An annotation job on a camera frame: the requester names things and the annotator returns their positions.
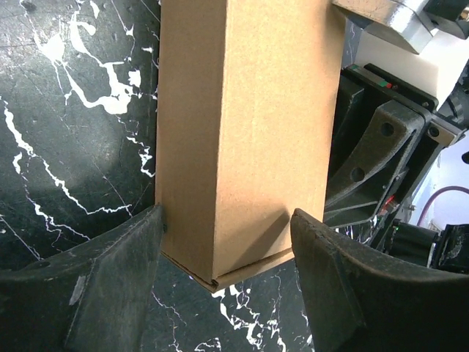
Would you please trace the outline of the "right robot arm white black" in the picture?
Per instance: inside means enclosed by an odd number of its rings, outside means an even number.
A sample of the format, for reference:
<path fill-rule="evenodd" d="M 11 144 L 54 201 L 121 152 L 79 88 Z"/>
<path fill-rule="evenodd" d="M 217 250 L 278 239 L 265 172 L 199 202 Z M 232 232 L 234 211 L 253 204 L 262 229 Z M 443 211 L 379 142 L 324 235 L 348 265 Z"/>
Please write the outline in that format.
<path fill-rule="evenodd" d="M 467 273 L 467 225 L 409 220 L 433 162 L 468 135 L 468 3 L 335 6 L 363 34 L 340 73 L 325 224 L 400 260 Z"/>

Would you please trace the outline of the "cardboard box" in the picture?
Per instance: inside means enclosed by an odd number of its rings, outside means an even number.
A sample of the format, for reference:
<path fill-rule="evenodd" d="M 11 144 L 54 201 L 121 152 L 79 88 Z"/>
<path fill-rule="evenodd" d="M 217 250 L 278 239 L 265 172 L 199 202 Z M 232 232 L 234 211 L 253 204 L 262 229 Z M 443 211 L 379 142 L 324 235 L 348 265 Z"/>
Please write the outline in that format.
<path fill-rule="evenodd" d="M 292 258 L 321 218 L 344 45 L 329 1 L 163 1 L 155 200 L 163 254 L 215 292 Z"/>

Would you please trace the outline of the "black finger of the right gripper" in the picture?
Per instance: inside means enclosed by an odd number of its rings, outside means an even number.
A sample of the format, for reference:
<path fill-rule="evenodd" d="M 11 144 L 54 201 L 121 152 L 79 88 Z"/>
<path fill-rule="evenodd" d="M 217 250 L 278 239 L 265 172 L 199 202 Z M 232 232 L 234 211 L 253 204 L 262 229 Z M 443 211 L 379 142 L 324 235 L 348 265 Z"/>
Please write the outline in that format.
<path fill-rule="evenodd" d="M 424 123 L 421 114 L 395 100 L 378 106 L 355 148 L 328 181 L 325 207 L 332 208 L 376 175 Z"/>

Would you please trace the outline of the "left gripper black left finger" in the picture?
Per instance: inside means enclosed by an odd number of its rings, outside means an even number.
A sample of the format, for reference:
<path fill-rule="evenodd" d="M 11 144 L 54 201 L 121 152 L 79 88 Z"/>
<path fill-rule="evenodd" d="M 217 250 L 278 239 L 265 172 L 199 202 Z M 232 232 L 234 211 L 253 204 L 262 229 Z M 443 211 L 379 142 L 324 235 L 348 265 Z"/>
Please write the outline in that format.
<path fill-rule="evenodd" d="M 1 272 L 2 351 L 140 351 L 163 236 L 154 205 L 86 243 Z"/>

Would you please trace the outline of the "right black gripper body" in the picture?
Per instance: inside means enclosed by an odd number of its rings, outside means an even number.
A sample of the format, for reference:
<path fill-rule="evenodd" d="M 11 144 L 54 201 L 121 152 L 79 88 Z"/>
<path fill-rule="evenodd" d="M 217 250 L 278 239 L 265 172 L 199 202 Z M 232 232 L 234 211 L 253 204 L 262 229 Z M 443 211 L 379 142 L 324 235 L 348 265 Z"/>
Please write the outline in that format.
<path fill-rule="evenodd" d="M 465 132 L 460 88 L 437 98 L 375 65 L 341 70 L 324 222 L 329 227 L 389 216 L 412 195 L 439 152 Z"/>

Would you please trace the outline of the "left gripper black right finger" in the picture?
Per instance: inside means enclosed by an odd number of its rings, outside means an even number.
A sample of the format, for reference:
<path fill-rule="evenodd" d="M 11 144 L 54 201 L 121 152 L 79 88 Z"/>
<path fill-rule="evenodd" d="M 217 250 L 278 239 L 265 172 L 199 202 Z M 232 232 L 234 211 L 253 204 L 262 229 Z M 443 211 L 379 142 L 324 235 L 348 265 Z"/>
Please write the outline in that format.
<path fill-rule="evenodd" d="M 296 209 L 292 250 L 316 351 L 466 351 L 468 276 L 383 254 Z"/>

